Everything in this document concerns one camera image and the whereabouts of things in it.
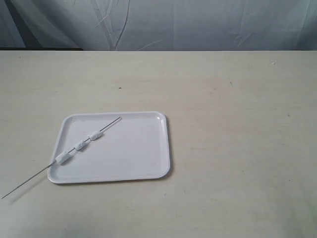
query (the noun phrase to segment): white piece on skewer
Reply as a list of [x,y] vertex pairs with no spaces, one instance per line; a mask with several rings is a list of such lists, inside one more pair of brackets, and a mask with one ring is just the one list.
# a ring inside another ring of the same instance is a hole
[[91,133],[90,135],[88,135],[90,140],[96,140],[99,137],[101,137],[103,135],[103,133],[99,130],[94,131],[93,133]]
[[56,162],[58,162],[59,165],[61,165],[62,163],[64,163],[66,160],[68,160],[71,157],[71,155],[67,152],[64,151],[62,153],[60,153],[56,158]]
[[82,148],[84,148],[86,145],[87,145],[87,142],[85,142],[84,140],[81,140],[74,145],[74,148],[75,148],[75,150],[78,151],[78,150],[81,150]]

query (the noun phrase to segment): table surface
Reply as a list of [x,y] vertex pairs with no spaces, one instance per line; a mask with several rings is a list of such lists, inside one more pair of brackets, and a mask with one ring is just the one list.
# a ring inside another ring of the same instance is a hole
[[317,237],[317,52],[0,52],[0,188],[48,164],[65,117],[160,111],[164,179],[0,201],[0,237]]

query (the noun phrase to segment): plastic tray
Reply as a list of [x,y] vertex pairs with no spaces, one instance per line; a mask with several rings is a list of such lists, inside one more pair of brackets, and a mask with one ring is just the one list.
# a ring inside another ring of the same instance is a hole
[[157,179],[170,169],[166,117],[159,112],[77,114],[67,117],[60,129],[51,162],[92,131],[117,117],[122,120],[105,130],[63,165],[48,169],[53,183],[106,182]]

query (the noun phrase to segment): white fabric backdrop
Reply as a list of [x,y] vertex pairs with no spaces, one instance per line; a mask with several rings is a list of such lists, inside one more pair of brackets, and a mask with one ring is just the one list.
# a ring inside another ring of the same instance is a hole
[[43,47],[317,49],[317,0],[12,0]]

